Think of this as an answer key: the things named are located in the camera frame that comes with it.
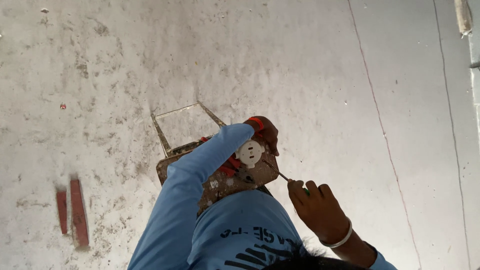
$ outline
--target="hair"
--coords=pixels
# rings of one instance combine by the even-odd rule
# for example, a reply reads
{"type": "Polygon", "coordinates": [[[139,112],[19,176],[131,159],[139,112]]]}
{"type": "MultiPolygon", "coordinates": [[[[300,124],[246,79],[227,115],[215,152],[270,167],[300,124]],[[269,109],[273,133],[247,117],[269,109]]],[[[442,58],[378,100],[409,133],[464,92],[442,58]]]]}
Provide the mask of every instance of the hair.
{"type": "Polygon", "coordinates": [[[263,270],[366,270],[346,261],[325,257],[320,250],[308,251],[302,242],[292,244],[291,255],[276,257],[263,270]]]}

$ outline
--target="red line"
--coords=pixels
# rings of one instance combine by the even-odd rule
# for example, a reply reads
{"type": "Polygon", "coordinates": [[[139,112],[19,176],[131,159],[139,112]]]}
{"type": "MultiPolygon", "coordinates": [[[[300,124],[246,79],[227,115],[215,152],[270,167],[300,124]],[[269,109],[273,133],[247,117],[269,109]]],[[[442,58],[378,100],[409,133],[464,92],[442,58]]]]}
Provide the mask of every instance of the red line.
{"type": "Polygon", "coordinates": [[[415,237],[413,236],[412,225],[410,224],[410,219],[408,218],[407,206],[405,205],[405,200],[403,199],[402,189],[400,188],[400,182],[398,181],[398,175],[397,175],[396,170],[395,170],[395,165],[393,164],[392,154],[390,153],[390,146],[388,145],[388,139],[385,136],[386,133],[385,133],[384,125],[382,124],[382,119],[380,118],[380,111],[378,110],[377,99],[375,98],[375,93],[373,91],[372,81],[370,79],[370,74],[368,72],[367,62],[365,60],[365,54],[363,53],[363,49],[361,47],[360,36],[359,36],[359,32],[357,30],[357,24],[355,23],[355,17],[353,16],[353,10],[352,10],[352,6],[350,4],[350,0],[348,0],[348,7],[350,8],[350,13],[352,14],[353,26],[355,27],[355,33],[357,34],[357,39],[359,41],[360,53],[361,53],[361,56],[363,58],[363,64],[365,65],[365,71],[367,73],[368,83],[370,84],[370,90],[372,91],[373,101],[375,102],[375,107],[377,108],[378,121],[380,122],[380,127],[382,128],[382,132],[384,134],[385,143],[387,144],[388,157],[390,158],[390,163],[392,164],[393,173],[395,174],[395,179],[396,179],[396,184],[398,186],[398,190],[400,191],[400,197],[402,198],[403,209],[405,210],[405,215],[407,216],[407,222],[408,222],[408,226],[410,228],[410,234],[412,235],[413,246],[415,247],[415,252],[417,253],[417,258],[419,260],[419,265],[420,265],[420,270],[421,270],[420,254],[418,252],[417,245],[415,244],[415,237]]]}

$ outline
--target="screwdriver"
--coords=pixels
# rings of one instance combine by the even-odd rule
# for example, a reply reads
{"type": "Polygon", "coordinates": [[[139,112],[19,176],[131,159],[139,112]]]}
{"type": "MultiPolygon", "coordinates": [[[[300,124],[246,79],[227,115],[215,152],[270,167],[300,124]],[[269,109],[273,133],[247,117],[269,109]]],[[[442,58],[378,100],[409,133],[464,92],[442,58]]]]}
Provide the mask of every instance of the screwdriver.
{"type": "MultiPolygon", "coordinates": [[[[277,169],[275,169],[275,167],[268,163],[266,160],[262,160],[262,162],[264,162],[265,164],[267,164],[270,168],[272,168],[274,171],[276,171],[281,177],[283,177],[283,179],[287,180],[288,181],[288,178],[286,176],[284,176],[281,172],[279,172],[277,169]]],[[[305,190],[305,193],[310,196],[310,191],[308,191],[308,189],[306,188],[303,188],[303,190],[305,190]]]]}

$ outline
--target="sleeve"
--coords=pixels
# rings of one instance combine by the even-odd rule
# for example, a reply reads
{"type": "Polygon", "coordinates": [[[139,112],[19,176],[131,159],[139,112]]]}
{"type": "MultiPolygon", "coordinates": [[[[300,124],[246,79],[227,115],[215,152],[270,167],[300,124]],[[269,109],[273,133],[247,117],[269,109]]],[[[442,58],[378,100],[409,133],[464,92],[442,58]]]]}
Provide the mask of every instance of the sleeve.
{"type": "Polygon", "coordinates": [[[373,263],[372,266],[370,266],[371,270],[397,270],[395,266],[393,266],[391,263],[385,260],[384,256],[378,252],[378,250],[373,247],[371,244],[365,242],[371,249],[375,250],[377,253],[377,259],[373,263]]]}
{"type": "Polygon", "coordinates": [[[224,126],[209,141],[167,168],[160,195],[132,255],[129,270],[189,267],[202,184],[253,136],[248,124],[224,126]]]}

